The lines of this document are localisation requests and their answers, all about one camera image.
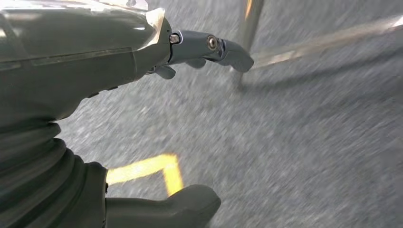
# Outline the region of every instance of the metal pole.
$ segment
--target metal pole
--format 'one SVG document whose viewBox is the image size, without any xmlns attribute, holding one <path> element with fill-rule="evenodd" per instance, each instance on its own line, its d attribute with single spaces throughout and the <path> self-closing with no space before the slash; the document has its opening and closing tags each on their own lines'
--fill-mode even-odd
<svg viewBox="0 0 403 228">
<path fill-rule="evenodd" d="M 267 67 L 272 64 L 322 52 L 329 48 L 347 45 L 367 37 L 379 36 L 398 30 L 403 30 L 402 15 L 344 29 L 307 42 L 273 48 L 254 54 L 252 58 L 255 60 L 255 65 L 252 69 Z"/>
<path fill-rule="evenodd" d="M 245 5 L 242 9 L 242 18 L 235 41 L 246 51 L 250 52 L 258 28 L 264 0 L 244 0 L 244 2 Z M 243 73 L 235 70 L 232 70 L 232 72 L 234 84 L 239 88 L 242 84 Z"/>
</svg>

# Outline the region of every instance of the bolt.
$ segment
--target bolt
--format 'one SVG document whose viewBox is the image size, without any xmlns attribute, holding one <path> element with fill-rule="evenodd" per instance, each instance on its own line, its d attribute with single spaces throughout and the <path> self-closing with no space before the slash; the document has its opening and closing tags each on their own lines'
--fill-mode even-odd
<svg viewBox="0 0 403 228">
<path fill-rule="evenodd" d="M 178 34 L 172 34 L 169 36 L 169 42 L 171 44 L 177 44 L 181 41 L 181 38 L 179 37 Z"/>
<path fill-rule="evenodd" d="M 209 36 L 207 38 L 207 41 L 208 41 L 207 45 L 208 45 L 209 49 L 212 51 L 215 51 L 215 49 L 217 49 L 217 44 L 218 44 L 216 37 Z"/>
</svg>

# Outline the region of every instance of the yellow line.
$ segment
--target yellow line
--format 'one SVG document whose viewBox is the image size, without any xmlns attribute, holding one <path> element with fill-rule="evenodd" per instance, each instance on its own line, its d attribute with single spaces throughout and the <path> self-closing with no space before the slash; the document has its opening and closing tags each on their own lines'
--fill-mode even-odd
<svg viewBox="0 0 403 228">
<path fill-rule="evenodd" d="M 253 0 L 248 0 L 248 3 L 246 5 L 245 19 L 247 19 L 249 17 L 250 9 L 252 8 L 252 2 L 253 2 Z"/>
<path fill-rule="evenodd" d="M 108 171 L 106 182 L 110 185 L 145 177 L 162 170 L 168 195 L 183 188 L 183 181 L 176 155 L 162 154 L 153 158 Z"/>
</svg>

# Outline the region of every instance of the gray pavement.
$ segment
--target gray pavement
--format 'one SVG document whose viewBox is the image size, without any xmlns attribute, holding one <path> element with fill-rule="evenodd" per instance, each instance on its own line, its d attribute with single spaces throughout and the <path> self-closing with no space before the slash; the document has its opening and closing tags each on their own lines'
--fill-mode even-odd
<svg viewBox="0 0 403 228">
<path fill-rule="evenodd" d="M 241 0 L 149 0 L 174 29 L 234 39 Z M 267 0 L 252 52 L 403 13 L 401 0 Z M 185 185 L 213 187 L 214 228 L 403 227 L 403 33 L 245 74 L 176 66 L 82 102 L 60 122 L 85 161 L 179 156 Z M 164 199 L 162 174 L 110 188 Z"/>
</svg>

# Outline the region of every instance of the robotic hand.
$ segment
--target robotic hand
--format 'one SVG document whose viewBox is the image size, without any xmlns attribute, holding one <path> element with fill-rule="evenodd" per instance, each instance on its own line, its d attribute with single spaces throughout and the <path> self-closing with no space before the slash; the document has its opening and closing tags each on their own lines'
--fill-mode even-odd
<svg viewBox="0 0 403 228">
<path fill-rule="evenodd" d="M 174 64 L 246 72 L 253 60 L 212 34 L 172 32 L 162 9 L 93 0 L 0 1 L 0 227 L 202 227 L 220 199 L 206 186 L 161 202 L 105 198 L 107 170 L 55 138 L 79 103 Z"/>
<path fill-rule="evenodd" d="M 222 66 L 231 66 L 242 73 L 253 66 L 253 59 L 238 44 L 216 38 L 212 34 L 195 31 L 177 31 L 169 36 L 171 56 L 166 65 L 156 66 L 151 72 L 165 79 L 172 79 L 175 71 L 168 65 L 186 63 L 202 68 L 206 60 Z"/>
</svg>

